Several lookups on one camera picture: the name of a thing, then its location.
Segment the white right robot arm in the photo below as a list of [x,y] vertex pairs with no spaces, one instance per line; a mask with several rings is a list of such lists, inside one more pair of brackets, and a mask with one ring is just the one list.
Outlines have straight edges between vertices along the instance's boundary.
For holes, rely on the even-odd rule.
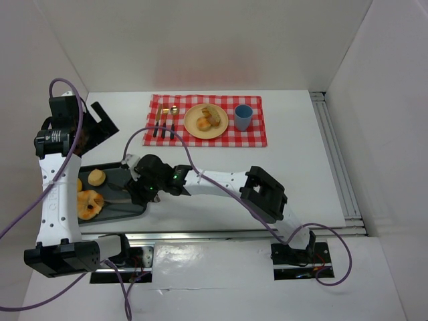
[[261,167],[228,173],[194,169],[191,165],[171,167],[153,154],[128,154],[121,166],[130,172],[125,188],[136,205],[154,201],[159,191],[173,196],[236,198],[255,219],[274,226],[291,261],[305,261],[314,255],[316,236],[292,211],[284,186]]

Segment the twisted orange white pastry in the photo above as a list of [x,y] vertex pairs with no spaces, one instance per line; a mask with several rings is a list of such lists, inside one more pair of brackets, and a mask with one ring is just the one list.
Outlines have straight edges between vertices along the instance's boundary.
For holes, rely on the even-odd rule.
[[78,218],[84,221],[97,216],[104,206],[104,198],[95,190],[80,191],[77,194]]

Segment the sliced bread piece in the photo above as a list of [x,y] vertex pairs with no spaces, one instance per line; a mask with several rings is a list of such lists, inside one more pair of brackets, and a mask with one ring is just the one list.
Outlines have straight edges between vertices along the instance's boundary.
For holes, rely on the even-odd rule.
[[206,105],[201,109],[204,117],[211,126],[219,126],[221,122],[220,114],[214,106]]

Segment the small bread roll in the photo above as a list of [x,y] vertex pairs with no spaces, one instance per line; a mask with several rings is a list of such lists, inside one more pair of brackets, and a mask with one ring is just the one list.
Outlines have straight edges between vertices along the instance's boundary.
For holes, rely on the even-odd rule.
[[199,117],[196,120],[195,124],[196,124],[197,129],[200,131],[203,131],[203,132],[205,132],[211,128],[211,123],[204,116]]

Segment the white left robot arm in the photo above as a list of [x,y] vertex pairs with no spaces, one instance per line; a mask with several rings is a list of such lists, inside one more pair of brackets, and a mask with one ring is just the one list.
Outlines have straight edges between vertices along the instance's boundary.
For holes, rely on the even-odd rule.
[[35,154],[42,173],[42,212],[33,249],[24,252],[24,262],[47,278],[96,271],[104,261],[122,255],[126,238],[104,235],[84,241],[78,225],[77,180],[79,148],[85,124],[94,119],[84,112],[77,96],[49,99],[51,116],[34,139]]

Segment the silver metal tongs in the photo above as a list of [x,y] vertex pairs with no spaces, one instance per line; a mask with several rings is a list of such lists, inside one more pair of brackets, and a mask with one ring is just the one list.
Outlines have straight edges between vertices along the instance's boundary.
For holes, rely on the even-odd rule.
[[132,203],[130,193],[125,189],[125,187],[114,183],[106,183],[100,189],[100,194],[103,196],[104,202],[109,205]]

